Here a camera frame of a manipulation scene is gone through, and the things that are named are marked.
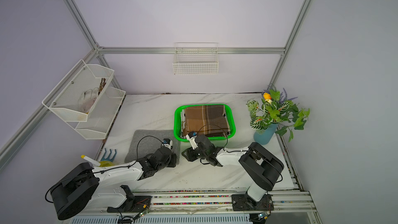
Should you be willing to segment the grey scarf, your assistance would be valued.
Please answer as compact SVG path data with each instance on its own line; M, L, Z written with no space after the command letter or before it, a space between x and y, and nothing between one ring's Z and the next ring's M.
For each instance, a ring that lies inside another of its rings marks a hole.
M176 164L179 164L181 142L175 139L173 130L136 130L127 150L124 163L129 163L137 158L154 153L161 147L160 141L164 139L170 139L173 142L172 152L177 155Z

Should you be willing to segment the brown plaid scarf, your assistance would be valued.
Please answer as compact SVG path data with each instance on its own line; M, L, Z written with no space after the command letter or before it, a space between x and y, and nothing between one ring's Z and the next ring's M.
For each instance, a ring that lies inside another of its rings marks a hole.
M190 132L222 138L231 134L227 108L223 104L188 106L181 111L180 116L180 136L183 139Z

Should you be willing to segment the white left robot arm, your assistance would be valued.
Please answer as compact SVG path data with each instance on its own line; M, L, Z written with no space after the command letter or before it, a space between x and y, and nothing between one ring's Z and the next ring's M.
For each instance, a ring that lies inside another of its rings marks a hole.
M48 191L58 220L67 220L85 209L105 208L109 213L140 213L150 206L150 196L135 196L128 182L154 176L174 168L177 155L162 146L136 161L112 167L93 167L84 162Z

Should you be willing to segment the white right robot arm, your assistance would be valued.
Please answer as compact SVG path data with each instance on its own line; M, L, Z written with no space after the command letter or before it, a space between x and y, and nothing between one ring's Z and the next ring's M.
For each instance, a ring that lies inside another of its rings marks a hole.
M191 147L183 151L182 155L189 162L199 159L205 160L205 165L214 167L241 166L253 181L246 197L256 203L262 201L263 196L284 179L282 172L285 166L282 161L259 143L227 149L216 147L207 136L197 132L190 132L186 139Z

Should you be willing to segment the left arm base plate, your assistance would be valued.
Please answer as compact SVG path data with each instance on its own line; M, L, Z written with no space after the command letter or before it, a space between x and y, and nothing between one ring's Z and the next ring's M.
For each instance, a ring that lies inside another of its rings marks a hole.
M148 209L151 204L152 196L135 196L127 198L119 207L108 207L108 213L141 213Z

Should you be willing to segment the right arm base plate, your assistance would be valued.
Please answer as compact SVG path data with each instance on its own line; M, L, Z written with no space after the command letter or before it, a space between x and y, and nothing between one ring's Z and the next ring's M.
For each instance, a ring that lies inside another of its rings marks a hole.
M260 200L254 200L248 194L231 195L234 211L273 211L274 204L271 195L263 195Z

